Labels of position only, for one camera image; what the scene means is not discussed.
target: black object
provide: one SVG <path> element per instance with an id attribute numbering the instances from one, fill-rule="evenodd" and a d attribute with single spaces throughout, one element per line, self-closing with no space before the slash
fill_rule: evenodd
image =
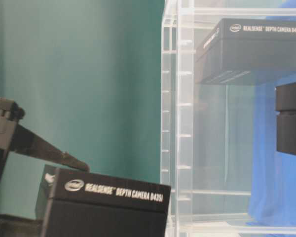
<path id="1" fill-rule="evenodd" d="M 10 151 L 88 171 L 89 167 L 63 153 L 18 124 L 25 112 L 12 100 L 0 98 L 0 180 Z M 0 237 L 27 237 L 40 233 L 41 222 L 0 215 Z"/>
<path id="2" fill-rule="evenodd" d="M 296 73 L 296 21 L 222 19 L 196 51 L 196 82 L 254 85 Z"/>
<path id="3" fill-rule="evenodd" d="M 276 87 L 277 150 L 296 155 L 296 82 Z"/>
<path id="4" fill-rule="evenodd" d="M 164 237 L 169 186 L 46 165 L 36 205 L 41 237 Z"/>
<path id="5" fill-rule="evenodd" d="M 88 171 L 89 167 L 63 153 L 18 124 L 25 112 L 12 100 L 0 98 L 0 179 L 9 151 Z"/>

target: intel realsense depth camera box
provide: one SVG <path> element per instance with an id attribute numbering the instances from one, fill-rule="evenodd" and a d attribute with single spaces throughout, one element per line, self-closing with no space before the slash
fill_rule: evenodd
<path id="1" fill-rule="evenodd" d="M 164 237 L 171 188 L 46 166 L 36 215 L 41 237 Z"/>
<path id="2" fill-rule="evenodd" d="M 254 85 L 296 73 L 296 21 L 222 19 L 198 46 L 195 80 Z"/>

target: teal backdrop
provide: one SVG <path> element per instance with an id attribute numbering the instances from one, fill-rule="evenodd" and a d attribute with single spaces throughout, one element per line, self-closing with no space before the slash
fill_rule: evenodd
<path id="1" fill-rule="evenodd" d="M 0 96 L 92 172 L 159 182 L 163 0 L 0 0 Z M 44 162 L 10 154 L 0 213 L 34 218 Z"/>

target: blue cloth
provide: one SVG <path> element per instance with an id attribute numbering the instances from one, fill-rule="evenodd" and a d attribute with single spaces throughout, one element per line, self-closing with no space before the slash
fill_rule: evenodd
<path id="1" fill-rule="evenodd" d="M 281 7 L 296 8 L 296 0 L 289 0 Z M 268 19 L 296 20 L 296 16 Z M 256 223 L 251 225 L 296 226 L 296 156 L 276 151 L 274 88 L 290 82 L 296 82 L 296 74 L 256 86 L 253 181 L 249 205 L 249 214 Z"/>

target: black metal clamp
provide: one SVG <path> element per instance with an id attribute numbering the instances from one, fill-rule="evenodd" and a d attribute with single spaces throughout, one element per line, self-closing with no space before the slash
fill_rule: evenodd
<path id="1" fill-rule="evenodd" d="M 25 112 L 17 103 L 0 97 L 0 179 L 10 151 L 89 171 L 89 166 L 19 125 Z"/>

